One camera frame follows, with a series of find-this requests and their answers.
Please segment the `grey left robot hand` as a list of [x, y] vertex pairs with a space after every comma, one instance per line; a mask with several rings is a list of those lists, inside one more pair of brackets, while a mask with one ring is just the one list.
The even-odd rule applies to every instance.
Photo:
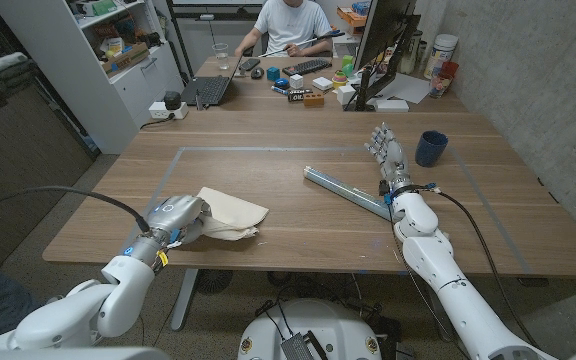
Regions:
[[165, 233], [165, 245], [178, 247], [194, 242], [202, 234], [204, 220], [211, 216], [210, 205], [201, 197], [172, 196], [155, 206], [146, 221], [156, 233]]

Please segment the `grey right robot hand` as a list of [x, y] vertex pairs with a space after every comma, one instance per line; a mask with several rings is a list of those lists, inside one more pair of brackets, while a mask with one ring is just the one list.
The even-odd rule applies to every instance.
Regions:
[[403, 146], [386, 123], [374, 128], [370, 141], [364, 147], [375, 158], [383, 179], [393, 190], [412, 184]]

